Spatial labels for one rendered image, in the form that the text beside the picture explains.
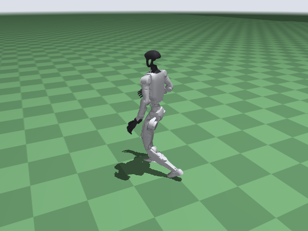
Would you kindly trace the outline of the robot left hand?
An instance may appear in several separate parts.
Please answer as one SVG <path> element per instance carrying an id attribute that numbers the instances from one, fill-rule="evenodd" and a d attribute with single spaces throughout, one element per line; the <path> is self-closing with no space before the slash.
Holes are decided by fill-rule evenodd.
<path id="1" fill-rule="evenodd" d="M 136 127 L 137 124 L 139 124 L 140 122 L 142 121 L 142 119 L 140 119 L 139 121 L 136 120 L 136 118 L 132 121 L 130 121 L 128 123 L 128 126 L 127 126 L 127 130 L 130 134 L 132 134 L 132 130 Z"/>

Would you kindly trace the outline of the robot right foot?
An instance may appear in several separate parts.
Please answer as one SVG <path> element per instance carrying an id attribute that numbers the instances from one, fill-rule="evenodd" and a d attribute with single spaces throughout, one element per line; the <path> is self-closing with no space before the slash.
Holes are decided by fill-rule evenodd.
<path id="1" fill-rule="evenodd" d="M 154 163 L 156 163 L 155 161 L 151 161 L 151 160 L 149 160 L 150 158 L 145 158 L 144 160 L 145 161 L 148 161 L 148 162 L 154 162 Z"/>

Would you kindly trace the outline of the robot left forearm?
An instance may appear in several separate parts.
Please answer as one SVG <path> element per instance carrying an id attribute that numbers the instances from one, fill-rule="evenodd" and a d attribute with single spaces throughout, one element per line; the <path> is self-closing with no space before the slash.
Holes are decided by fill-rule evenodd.
<path id="1" fill-rule="evenodd" d="M 143 120 L 146 110 L 147 110 L 147 107 L 145 106 L 145 100 L 141 99 L 140 109 L 139 109 L 138 115 L 136 117 L 137 121 L 139 121 L 140 119 Z"/>

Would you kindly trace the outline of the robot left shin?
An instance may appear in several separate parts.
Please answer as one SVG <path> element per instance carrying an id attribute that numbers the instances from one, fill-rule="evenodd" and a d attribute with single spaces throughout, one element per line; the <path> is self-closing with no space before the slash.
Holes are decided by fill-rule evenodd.
<path id="1" fill-rule="evenodd" d="M 166 167 L 167 169 L 171 170 L 172 172 L 176 172 L 176 167 L 172 165 L 168 159 L 160 152 L 158 151 L 157 153 L 154 152 L 152 149 L 147 150 L 148 156 L 153 159 L 155 162 L 158 164 Z"/>

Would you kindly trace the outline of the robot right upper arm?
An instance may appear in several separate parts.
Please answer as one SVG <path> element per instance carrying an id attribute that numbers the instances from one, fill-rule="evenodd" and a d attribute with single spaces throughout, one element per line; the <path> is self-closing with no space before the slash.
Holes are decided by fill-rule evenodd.
<path id="1" fill-rule="evenodd" d="M 162 71 L 164 72 L 164 76 L 165 76 L 166 91 L 171 92 L 173 90 L 173 85 L 167 75 L 166 70 L 162 70 Z"/>

